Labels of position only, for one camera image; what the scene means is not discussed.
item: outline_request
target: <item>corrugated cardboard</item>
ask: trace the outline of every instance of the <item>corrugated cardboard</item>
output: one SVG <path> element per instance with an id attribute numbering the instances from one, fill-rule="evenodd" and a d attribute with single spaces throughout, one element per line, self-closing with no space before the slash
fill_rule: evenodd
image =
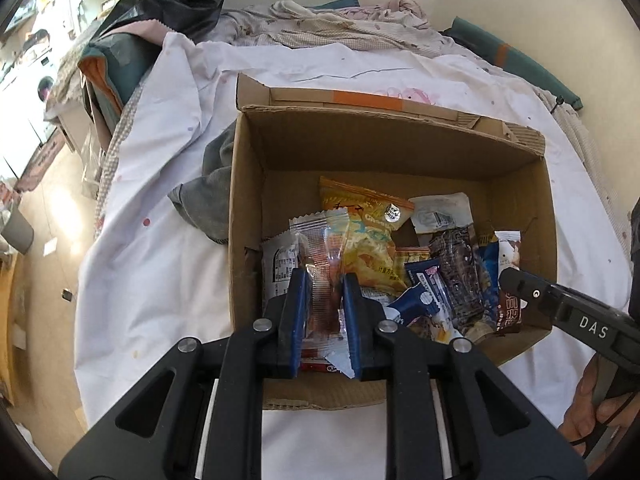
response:
<path id="1" fill-rule="evenodd" d="M 556 279 L 556 224 L 544 138 L 530 128 L 405 100 L 317 89 L 270 89 L 238 79 L 241 111 L 234 144 L 229 213 L 230 307 L 234 328 L 260 316 L 260 242 L 289 219 L 321 209 L 318 179 L 410 198 L 464 192 L 475 222 L 522 232 L 522 268 Z M 415 246 L 411 225 L 394 233 Z M 501 364 L 550 330 L 533 307 L 519 334 L 481 348 Z M 339 409 L 380 402 L 382 383 L 303 372 L 268 381 L 268 408 Z"/>

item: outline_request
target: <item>silver bolt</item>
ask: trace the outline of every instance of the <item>silver bolt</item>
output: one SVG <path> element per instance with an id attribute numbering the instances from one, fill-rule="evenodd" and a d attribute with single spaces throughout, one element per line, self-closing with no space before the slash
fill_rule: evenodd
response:
<path id="1" fill-rule="evenodd" d="M 273 323 L 271 322 L 271 319 L 266 319 L 265 317 L 261 317 L 254 321 L 254 330 L 256 332 L 268 332 L 271 330 L 272 326 Z"/>
<path id="2" fill-rule="evenodd" d="M 467 354 L 471 352 L 471 349 L 474 347 L 474 344 L 465 337 L 454 339 L 452 345 L 453 349 L 456 352 L 460 352 L 461 354 Z"/>
<path id="3" fill-rule="evenodd" d="M 198 347 L 198 342 L 193 337 L 185 337 L 178 341 L 178 350 L 185 354 L 193 352 Z"/>
<path id="4" fill-rule="evenodd" d="M 390 319 L 384 319 L 378 323 L 378 330 L 385 334 L 392 334 L 398 330 L 398 323 Z"/>

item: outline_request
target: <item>white bed sheet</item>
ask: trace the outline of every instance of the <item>white bed sheet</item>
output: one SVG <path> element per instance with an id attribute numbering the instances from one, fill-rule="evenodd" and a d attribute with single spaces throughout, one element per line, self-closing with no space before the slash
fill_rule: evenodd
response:
<path id="1" fill-rule="evenodd" d="M 226 246 L 187 225 L 166 194 L 198 176 L 204 147 L 236 117 L 239 72 L 272 87 L 427 95 L 433 104 L 541 131 L 556 210 L 558 282 L 617 308 L 628 300 L 626 258 L 593 184 L 524 81 L 491 76 L 460 56 L 356 52 L 340 44 L 194 46 L 172 33 L 122 143 L 104 228 L 81 267 L 76 378 L 90 425 L 181 337 L 207 342 L 230 333 Z M 558 425 L 591 353 L 554 330 L 502 370 Z M 265 412 L 264 478 L 382 478 L 384 410 Z"/>

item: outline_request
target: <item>wooden furniture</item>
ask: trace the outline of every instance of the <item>wooden furniture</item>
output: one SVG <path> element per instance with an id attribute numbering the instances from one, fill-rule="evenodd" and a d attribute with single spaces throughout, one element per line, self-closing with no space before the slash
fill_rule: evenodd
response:
<path id="1" fill-rule="evenodd" d="M 0 391 L 15 406 L 15 367 L 13 330 L 15 319 L 15 278 L 19 276 L 22 255 L 14 254 L 9 266 L 0 269 Z"/>

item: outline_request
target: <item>gray bin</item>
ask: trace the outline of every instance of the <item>gray bin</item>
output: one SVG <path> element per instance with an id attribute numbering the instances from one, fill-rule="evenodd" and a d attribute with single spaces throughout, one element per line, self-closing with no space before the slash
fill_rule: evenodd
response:
<path id="1" fill-rule="evenodd" d="M 10 216 L 0 234 L 15 250 L 26 254 L 33 243 L 33 227 L 26 221 L 15 203 L 9 209 Z"/>

